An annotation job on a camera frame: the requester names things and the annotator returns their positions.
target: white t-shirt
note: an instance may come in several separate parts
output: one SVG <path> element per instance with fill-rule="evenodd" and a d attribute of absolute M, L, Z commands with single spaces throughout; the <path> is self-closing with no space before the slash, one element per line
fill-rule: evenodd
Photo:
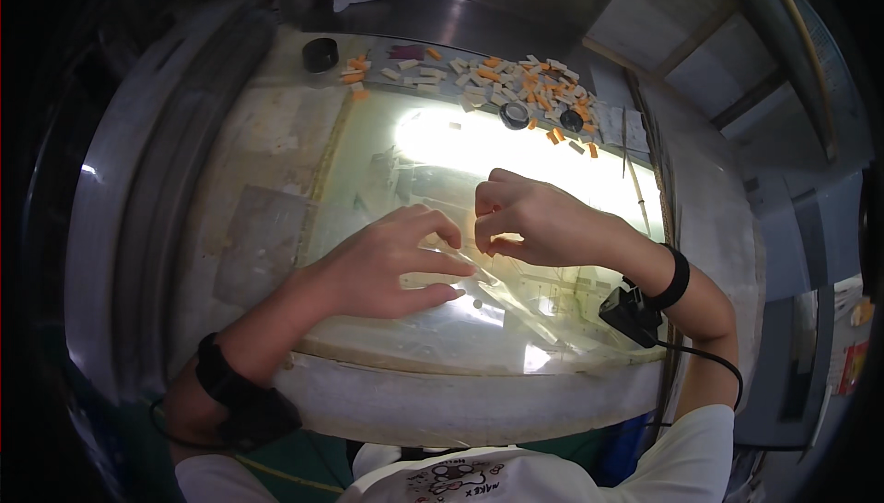
<path fill-rule="evenodd" d="M 724 498 L 734 411 L 710 405 L 683 416 L 638 461 L 635 474 L 600 488 L 580 465 L 520 448 L 480 447 L 399 462 L 357 479 L 338 503 L 710 503 Z M 175 467 L 188 503 L 276 501 L 235 459 L 200 455 Z"/>

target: small round piece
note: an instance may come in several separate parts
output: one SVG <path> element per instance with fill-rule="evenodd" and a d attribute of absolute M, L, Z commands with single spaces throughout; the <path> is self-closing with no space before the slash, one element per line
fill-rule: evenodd
<path fill-rule="evenodd" d="M 304 45 L 301 55 L 308 72 L 327 72 L 337 64 L 337 42 L 330 37 L 319 37 Z"/>
<path fill-rule="evenodd" d="M 580 130 L 583 129 L 583 118 L 580 117 L 579 113 L 573 110 L 561 112 L 561 117 L 558 118 L 558 121 L 561 123 L 561 126 L 568 131 L 580 133 Z"/>
<path fill-rule="evenodd" d="M 514 131 L 525 129 L 531 120 L 528 108 L 515 102 L 509 102 L 501 106 L 498 114 L 503 124 Z"/>

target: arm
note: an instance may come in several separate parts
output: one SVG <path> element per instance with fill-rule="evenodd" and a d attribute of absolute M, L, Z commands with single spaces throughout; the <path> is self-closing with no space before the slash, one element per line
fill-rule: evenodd
<path fill-rule="evenodd" d="M 476 244 L 487 254 L 504 254 L 536 266 L 602 266 L 621 272 L 650 296 L 662 293 L 675 273 L 669 250 L 648 240 L 624 220 L 583 204 L 552 185 L 502 169 L 476 190 Z M 513 242 L 504 232 L 517 232 Z M 736 365 L 733 306 L 703 272 L 691 266 L 691 282 L 666 310 L 669 320 L 694 347 Z M 676 420 L 715 403 L 734 406 L 736 378 L 722 365 L 691 356 Z"/>
<path fill-rule="evenodd" d="M 403 290 L 406 272 L 434 272 L 468 277 L 475 272 L 456 258 L 419 249 L 417 244 L 436 232 L 460 248 L 460 231 L 441 211 L 417 204 L 395 210 L 366 226 L 312 266 L 294 272 L 253 310 L 215 337 L 227 363 L 262 387 L 289 351 L 313 325 L 333 315 L 400 318 L 441 305 L 459 294 L 449 285 L 435 284 Z M 218 424 L 227 410 L 205 393 L 191 359 L 166 394 L 166 428 L 179 439 L 219 445 Z M 173 464 L 210 451 L 171 444 Z"/>

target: person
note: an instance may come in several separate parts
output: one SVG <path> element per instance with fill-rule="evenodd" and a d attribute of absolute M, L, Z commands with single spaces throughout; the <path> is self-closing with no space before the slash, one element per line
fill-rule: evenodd
<path fill-rule="evenodd" d="M 666 290 L 674 276 L 673 254 L 624 220 L 516 173 L 495 169 L 478 185 L 476 215 L 476 244 L 489 255 L 538 266 L 607 267 L 650 296 Z M 219 332 L 215 342 L 239 375 L 269 387 L 289 351 L 323 318 L 396 319 L 459 297 L 445 284 L 412 290 L 400 286 L 400 275 L 406 272 L 473 273 L 472 266 L 449 254 L 418 248 L 432 232 L 460 248 L 461 233 L 442 212 L 421 204 L 392 211 L 314 265 L 293 272 L 266 300 Z M 523 240 L 495 238 L 503 232 L 517 232 Z M 695 348 L 736 364 L 733 307 L 694 266 L 684 294 L 666 314 Z M 166 428 L 179 439 L 219 444 L 215 427 L 226 419 L 227 410 L 201 387 L 195 364 L 194 358 L 170 386 Z M 735 376 L 721 364 L 691 356 L 673 426 L 642 456 L 635 474 L 614 488 L 597 487 L 579 465 L 555 455 L 515 446 L 484 447 L 363 471 L 338 501 L 435 503 L 477 496 L 575 503 L 721 501 L 733 452 L 736 389 Z M 229 454 L 172 443 L 171 458 L 190 503 L 275 500 Z"/>

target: person's left hand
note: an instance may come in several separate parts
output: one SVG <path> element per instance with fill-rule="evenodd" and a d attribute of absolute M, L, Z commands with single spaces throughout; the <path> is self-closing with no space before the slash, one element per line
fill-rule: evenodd
<path fill-rule="evenodd" d="M 404 289 L 400 275 L 468 277 L 476 268 L 451 255 L 418 248 L 432 232 L 452 248 L 460 248 L 460 230 L 444 213 L 423 204 L 403 207 L 365 226 L 299 276 L 311 278 L 327 316 L 395 319 L 436 307 L 460 294 L 443 283 Z"/>

